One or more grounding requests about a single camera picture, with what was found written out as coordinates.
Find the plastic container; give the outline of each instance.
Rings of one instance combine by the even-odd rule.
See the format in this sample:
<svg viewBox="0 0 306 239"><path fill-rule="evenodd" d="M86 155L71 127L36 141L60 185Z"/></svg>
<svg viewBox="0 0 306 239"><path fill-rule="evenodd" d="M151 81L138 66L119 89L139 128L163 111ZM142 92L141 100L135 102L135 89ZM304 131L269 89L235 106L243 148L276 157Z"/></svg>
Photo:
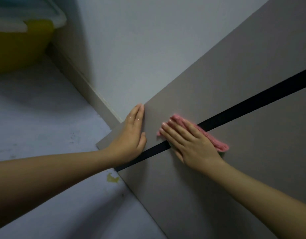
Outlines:
<svg viewBox="0 0 306 239"><path fill-rule="evenodd" d="M0 4L0 73L38 61L54 30L65 24L65 14L51 0Z"/></svg>

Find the white wall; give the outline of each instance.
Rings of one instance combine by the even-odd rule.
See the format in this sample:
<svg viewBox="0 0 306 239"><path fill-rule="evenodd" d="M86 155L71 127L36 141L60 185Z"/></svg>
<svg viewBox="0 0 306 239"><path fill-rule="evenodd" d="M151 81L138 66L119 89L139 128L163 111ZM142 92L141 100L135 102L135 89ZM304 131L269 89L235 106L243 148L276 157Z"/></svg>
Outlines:
<svg viewBox="0 0 306 239"><path fill-rule="evenodd" d="M122 118L267 0L55 0L54 42Z"/></svg>

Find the cleaning rag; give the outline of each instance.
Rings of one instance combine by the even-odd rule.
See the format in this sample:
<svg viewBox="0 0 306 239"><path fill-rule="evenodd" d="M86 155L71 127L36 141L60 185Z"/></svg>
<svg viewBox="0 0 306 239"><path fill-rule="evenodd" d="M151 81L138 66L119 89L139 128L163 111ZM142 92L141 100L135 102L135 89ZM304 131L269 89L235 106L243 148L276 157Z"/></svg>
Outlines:
<svg viewBox="0 0 306 239"><path fill-rule="evenodd" d="M174 120L177 124L179 124L182 128L187 129L187 127L184 125L183 120L184 118L174 114L173 116L170 117L172 120ZM205 132L202 128L200 128L199 126L197 126L196 124L194 124L194 126L205 136L207 137L211 143L214 145L214 147L216 148L216 150L218 152L226 152L229 149L229 146L227 144L222 143L221 141L217 140L216 138L214 138L211 134L209 134L208 132Z"/></svg>

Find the gray floor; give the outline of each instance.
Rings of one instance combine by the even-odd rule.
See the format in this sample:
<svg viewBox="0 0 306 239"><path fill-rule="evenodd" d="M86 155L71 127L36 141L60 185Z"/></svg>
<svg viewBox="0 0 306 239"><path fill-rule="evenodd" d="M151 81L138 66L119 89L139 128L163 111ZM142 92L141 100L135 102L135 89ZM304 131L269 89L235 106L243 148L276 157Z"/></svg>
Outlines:
<svg viewBox="0 0 306 239"><path fill-rule="evenodd" d="M0 160L96 150L110 128L45 57L0 75ZM122 180L99 173L0 229L0 238L165 238Z"/></svg>

